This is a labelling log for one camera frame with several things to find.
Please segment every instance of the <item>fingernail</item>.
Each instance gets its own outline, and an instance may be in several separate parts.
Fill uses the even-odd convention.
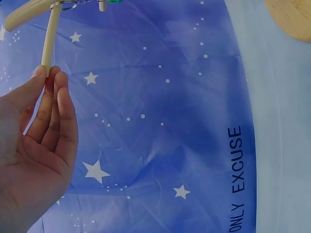
[[[45,67],[44,66],[38,66],[35,69],[33,76],[44,76],[45,77]]]

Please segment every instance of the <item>light blue surface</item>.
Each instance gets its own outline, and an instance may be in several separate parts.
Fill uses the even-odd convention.
[[[4,0],[2,20],[25,1]],[[48,16],[0,41],[1,94],[40,63]],[[63,12],[53,63],[69,74],[80,143],[67,194],[31,233],[255,232],[252,115],[223,1]]]
[[[263,0],[226,3],[252,103],[257,232],[311,232],[311,45],[285,35]]]

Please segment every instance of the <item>umbrella canopy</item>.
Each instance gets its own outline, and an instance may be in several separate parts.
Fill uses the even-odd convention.
[[[0,3],[1,95],[41,61],[48,12],[3,28],[25,2]],[[253,122],[224,1],[79,5],[61,14],[52,63],[80,142],[67,193],[31,233],[255,231]]]

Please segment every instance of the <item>hand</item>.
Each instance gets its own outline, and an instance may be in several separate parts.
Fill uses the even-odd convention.
[[[78,146],[68,77],[40,66],[0,98],[0,232],[23,233],[65,193]],[[38,113],[24,133],[43,88]]]

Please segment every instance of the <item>wooden stick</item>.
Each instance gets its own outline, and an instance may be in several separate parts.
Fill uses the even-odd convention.
[[[107,0],[99,0],[98,5],[99,5],[99,10],[101,12],[105,12],[107,10],[107,7],[108,7],[108,1]]]
[[[62,4],[53,7],[48,23],[47,33],[45,35],[41,64],[44,65],[46,68],[47,77],[50,74],[53,48],[55,44],[56,32],[58,28],[60,13],[62,12],[62,7]]]
[[[30,0],[9,14],[4,23],[6,31],[11,32],[20,25],[48,11],[50,6],[58,1],[59,0]]]

